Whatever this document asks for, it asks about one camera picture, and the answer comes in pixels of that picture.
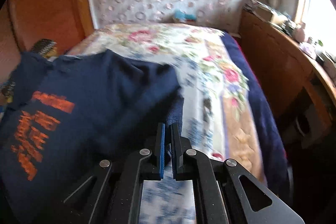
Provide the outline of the navy blue printed t-shirt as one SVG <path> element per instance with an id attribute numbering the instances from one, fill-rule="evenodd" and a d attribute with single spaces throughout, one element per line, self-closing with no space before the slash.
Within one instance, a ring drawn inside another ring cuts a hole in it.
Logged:
<path id="1" fill-rule="evenodd" d="M 25 52 L 1 121 L 1 223 L 51 223 L 52 204 L 105 159 L 181 122 L 175 69 L 112 51 L 48 61 Z"/>

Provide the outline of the blue floral white cloth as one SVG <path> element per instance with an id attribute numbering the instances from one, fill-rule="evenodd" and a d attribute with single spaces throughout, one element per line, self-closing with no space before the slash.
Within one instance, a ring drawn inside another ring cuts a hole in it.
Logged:
<path id="1" fill-rule="evenodd" d="M 205 47 L 173 53 L 131 53 L 132 59 L 172 65 L 177 73 L 184 98 L 181 135 L 192 147 L 211 156 L 214 147 L 216 113 L 221 106 L 215 103 L 218 79 L 214 65 L 206 72 Z M 171 166 L 165 167 L 161 181 L 143 184 L 139 223 L 195 223 L 195 204 L 192 181 L 176 181 Z"/>

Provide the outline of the pink floral bed blanket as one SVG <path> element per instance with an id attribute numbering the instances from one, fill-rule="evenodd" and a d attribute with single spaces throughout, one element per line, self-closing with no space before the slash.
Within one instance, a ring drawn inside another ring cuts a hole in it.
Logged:
<path id="1" fill-rule="evenodd" d="M 187 24 L 110 24 L 70 55 L 111 50 L 131 59 L 172 65 L 182 88 L 182 135 L 209 158 L 237 160 L 272 191 L 287 162 L 273 114 L 259 84 L 230 58 L 225 32 Z"/>

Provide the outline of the wooden side cabinet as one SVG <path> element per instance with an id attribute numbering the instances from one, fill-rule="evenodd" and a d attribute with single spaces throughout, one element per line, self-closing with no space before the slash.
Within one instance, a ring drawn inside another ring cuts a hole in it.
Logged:
<path id="1" fill-rule="evenodd" d="M 270 105 L 286 148 L 307 148 L 335 132 L 335 85 L 298 43 L 249 11 L 239 45 Z"/>

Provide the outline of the black circle-patterned garment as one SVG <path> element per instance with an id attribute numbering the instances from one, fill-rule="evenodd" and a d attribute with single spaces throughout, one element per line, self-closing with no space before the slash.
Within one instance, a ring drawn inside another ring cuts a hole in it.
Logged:
<path id="1" fill-rule="evenodd" d="M 37 53 L 45 59 L 56 57 L 58 55 L 57 43 L 50 39 L 40 39 L 33 45 L 30 52 Z"/>

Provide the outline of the teal tissue box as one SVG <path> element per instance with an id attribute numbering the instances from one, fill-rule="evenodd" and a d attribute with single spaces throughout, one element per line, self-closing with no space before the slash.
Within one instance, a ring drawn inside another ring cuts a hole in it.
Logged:
<path id="1" fill-rule="evenodd" d="M 196 22 L 197 17 L 194 14 L 188 14 L 181 10 L 175 10 L 173 14 L 173 21 L 180 23 Z"/>

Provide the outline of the wooden louvered wardrobe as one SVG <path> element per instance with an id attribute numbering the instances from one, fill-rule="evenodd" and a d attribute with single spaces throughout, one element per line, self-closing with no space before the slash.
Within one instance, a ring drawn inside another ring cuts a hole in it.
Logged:
<path id="1" fill-rule="evenodd" d="M 17 59 L 33 43 L 56 41 L 64 53 L 94 31 L 88 0 L 1 0 L 1 56 Z"/>

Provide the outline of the bright window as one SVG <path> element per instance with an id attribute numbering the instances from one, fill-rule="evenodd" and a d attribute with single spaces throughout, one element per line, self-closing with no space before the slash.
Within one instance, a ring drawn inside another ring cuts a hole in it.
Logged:
<path id="1" fill-rule="evenodd" d="M 330 0 L 304 0 L 300 21 L 307 36 L 324 45 L 335 42 L 335 8 Z"/>

